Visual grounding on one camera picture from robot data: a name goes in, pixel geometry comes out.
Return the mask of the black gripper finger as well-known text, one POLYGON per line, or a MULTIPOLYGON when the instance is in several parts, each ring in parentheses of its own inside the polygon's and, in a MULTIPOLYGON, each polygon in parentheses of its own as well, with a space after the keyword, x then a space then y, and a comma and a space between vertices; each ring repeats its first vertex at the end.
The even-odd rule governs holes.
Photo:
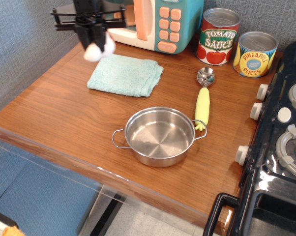
POLYGON ((91 27, 92 42, 99 47, 101 52, 104 52, 104 45, 106 43, 107 25, 95 24, 91 27))
POLYGON ((81 45, 83 46, 84 50, 86 50, 87 47, 92 43, 89 29, 77 24, 75 24, 74 28, 81 45))

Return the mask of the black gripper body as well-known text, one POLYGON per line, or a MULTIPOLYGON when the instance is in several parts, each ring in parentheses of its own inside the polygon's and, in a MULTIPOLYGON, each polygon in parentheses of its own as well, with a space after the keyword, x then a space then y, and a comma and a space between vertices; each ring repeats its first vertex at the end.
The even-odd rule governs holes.
POLYGON ((107 30, 126 27, 125 10, 124 4, 113 0, 74 0, 71 4, 53 8, 50 14, 58 31, 94 25, 107 30))

